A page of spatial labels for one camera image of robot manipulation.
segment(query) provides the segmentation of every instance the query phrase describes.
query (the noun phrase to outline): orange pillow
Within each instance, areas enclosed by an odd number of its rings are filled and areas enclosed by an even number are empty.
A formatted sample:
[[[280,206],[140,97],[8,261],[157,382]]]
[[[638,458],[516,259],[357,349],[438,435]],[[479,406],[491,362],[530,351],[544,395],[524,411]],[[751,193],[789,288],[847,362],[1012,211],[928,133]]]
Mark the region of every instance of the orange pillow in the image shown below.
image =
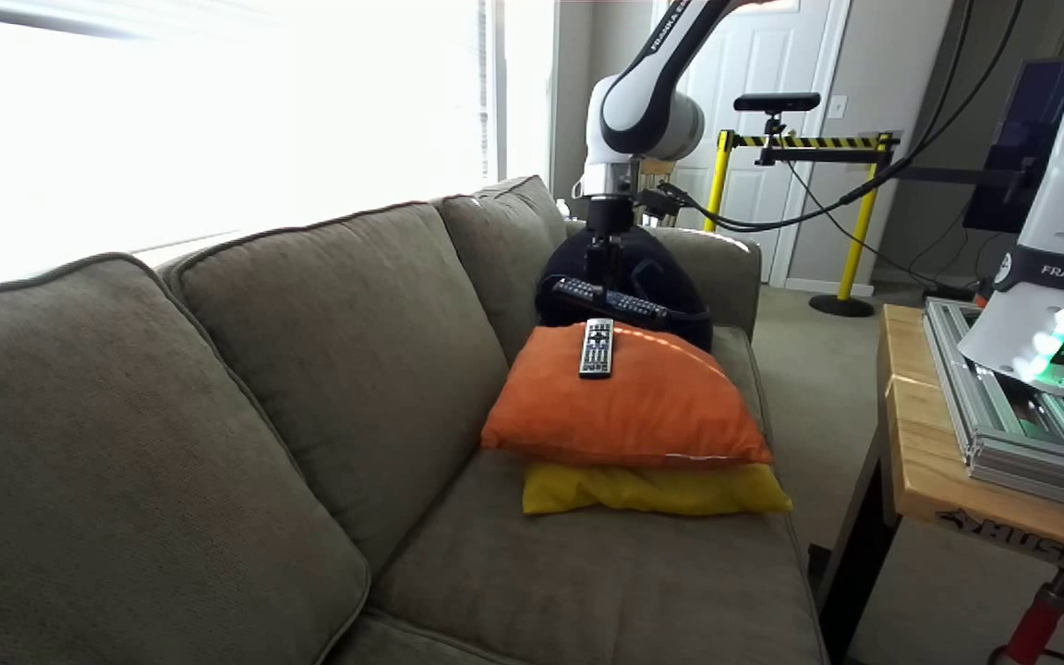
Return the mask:
[[[482,447],[574,466],[768,463],[741,390],[678,335],[612,326],[612,374],[575,378],[583,320],[539,326],[519,349]]]

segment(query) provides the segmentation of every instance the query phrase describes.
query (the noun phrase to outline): window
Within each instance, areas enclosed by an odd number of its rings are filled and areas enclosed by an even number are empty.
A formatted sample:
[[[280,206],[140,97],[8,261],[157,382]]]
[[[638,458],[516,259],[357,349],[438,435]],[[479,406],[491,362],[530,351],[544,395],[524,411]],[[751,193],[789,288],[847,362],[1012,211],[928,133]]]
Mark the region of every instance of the window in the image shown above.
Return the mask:
[[[0,0],[0,277],[497,176],[486,0]]]

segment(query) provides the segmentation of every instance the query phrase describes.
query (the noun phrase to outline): remote control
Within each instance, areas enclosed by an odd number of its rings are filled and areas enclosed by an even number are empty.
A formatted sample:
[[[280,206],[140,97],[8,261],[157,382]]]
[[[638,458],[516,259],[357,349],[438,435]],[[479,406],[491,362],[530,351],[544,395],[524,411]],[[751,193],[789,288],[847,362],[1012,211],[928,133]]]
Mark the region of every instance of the remote control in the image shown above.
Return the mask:
[[[612,368],[612,318],[586,318],[581,335],[575,378],[608,378]]]

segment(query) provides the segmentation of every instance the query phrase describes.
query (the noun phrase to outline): gray couch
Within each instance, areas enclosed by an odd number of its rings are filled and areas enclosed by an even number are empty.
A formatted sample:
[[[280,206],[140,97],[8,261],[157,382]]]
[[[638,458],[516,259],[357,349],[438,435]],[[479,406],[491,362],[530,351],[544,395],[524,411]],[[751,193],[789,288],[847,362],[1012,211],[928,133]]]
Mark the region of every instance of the gray couch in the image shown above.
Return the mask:
[[[0,661],[825,661],[789,518],[519,518],[544,180],[0,283]],[[758,251],[663,232],[751,395]]]

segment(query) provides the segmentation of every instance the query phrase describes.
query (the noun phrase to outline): floor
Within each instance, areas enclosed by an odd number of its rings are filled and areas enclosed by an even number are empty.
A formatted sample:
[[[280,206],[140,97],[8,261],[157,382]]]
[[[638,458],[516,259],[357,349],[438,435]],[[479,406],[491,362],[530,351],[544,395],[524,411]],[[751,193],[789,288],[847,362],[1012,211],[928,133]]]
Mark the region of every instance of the floor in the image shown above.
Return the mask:
[[[836,548],[875,431],[875,318],[836,318],[801,291],[761,291],[758,366],[793,525]],[[854,665],[980,665],[1051,569],[905,522],[867,597]]]

